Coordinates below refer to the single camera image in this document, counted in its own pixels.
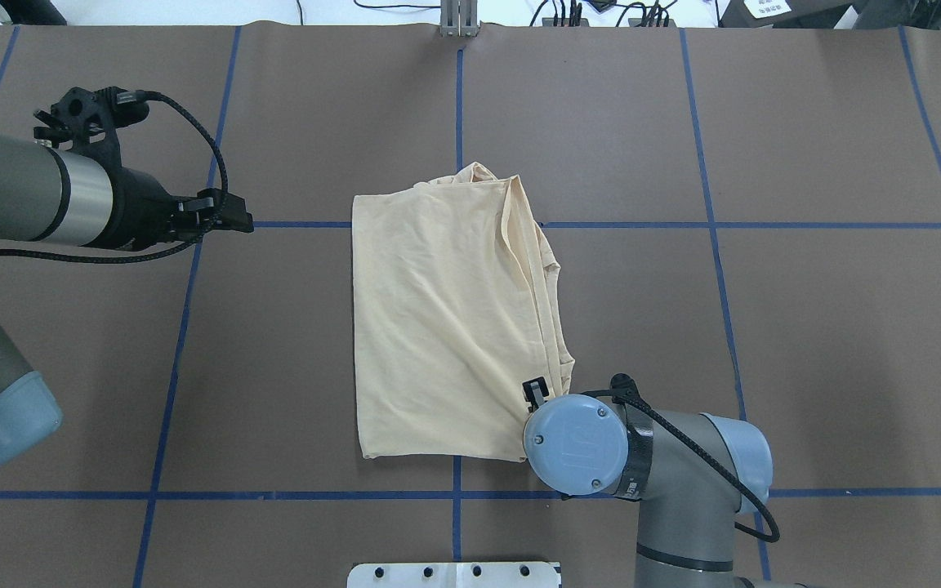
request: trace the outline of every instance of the cloth fold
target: cloth fold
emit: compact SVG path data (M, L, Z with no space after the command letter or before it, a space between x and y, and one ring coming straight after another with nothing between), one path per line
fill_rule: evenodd
M518 176L473 163L355 197L355 387L366 458L523 461L522 382L567 394L557 263Z

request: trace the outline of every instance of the folded cloth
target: folded cloth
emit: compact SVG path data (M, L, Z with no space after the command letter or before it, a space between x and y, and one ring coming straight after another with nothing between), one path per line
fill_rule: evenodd
M366 458L523 461L522 383L567 394L560 265L520 178L474 163L352 212L355 386Z

